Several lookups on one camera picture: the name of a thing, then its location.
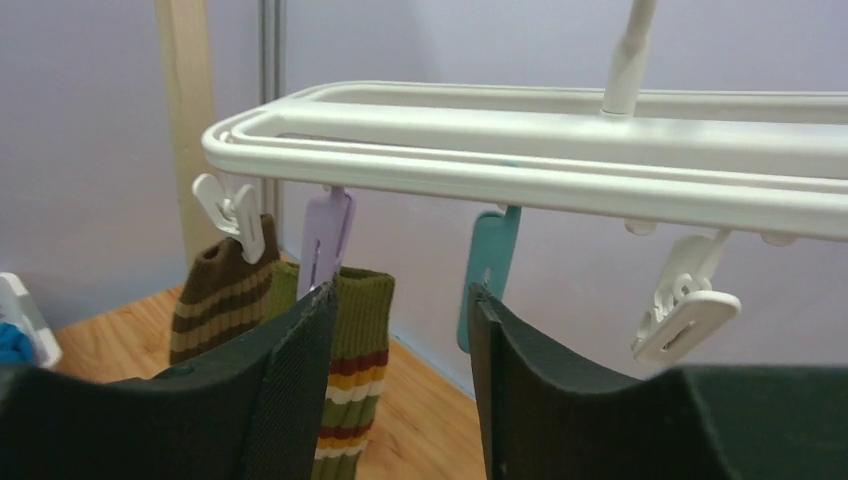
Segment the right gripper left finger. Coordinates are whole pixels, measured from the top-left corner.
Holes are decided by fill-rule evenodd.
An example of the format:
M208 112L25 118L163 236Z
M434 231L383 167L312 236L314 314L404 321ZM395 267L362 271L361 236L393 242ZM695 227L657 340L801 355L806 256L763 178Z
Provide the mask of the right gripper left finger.
M307 479L337 311L333 284L150 378L1 370L5 479Z

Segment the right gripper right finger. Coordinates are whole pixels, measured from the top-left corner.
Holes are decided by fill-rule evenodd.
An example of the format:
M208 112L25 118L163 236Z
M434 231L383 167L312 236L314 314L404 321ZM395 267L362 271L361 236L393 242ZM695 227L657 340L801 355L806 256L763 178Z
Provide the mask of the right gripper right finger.
M843 479L843 366L675 366L636 379L468 290L490 479Z

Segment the brown striped sock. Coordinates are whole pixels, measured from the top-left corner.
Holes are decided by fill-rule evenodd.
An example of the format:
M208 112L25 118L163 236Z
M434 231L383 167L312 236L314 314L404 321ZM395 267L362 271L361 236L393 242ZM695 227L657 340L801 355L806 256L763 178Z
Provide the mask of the brown striped sock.
M190 360L257 326L269 311L273 267L280 261L272 215L260 216L265 250L255 264L225 238L195 256L170 327L169 363Z

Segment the olive green striped sock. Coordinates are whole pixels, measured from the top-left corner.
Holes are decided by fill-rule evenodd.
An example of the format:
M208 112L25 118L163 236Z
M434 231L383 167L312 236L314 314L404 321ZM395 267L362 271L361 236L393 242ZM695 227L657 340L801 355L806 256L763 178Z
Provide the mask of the olive green striped sock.
M313 479L353 479L369 441L389 362L395 278L343 266Z

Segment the white plastic clip hanger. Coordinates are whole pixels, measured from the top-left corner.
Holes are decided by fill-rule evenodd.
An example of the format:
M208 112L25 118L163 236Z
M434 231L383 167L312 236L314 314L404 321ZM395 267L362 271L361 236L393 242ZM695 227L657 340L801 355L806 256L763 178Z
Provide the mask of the white plastic clip hanger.
M246 176L845 241L846 94L646 90L655 9L632 5L604 88L325 83L203 149Z

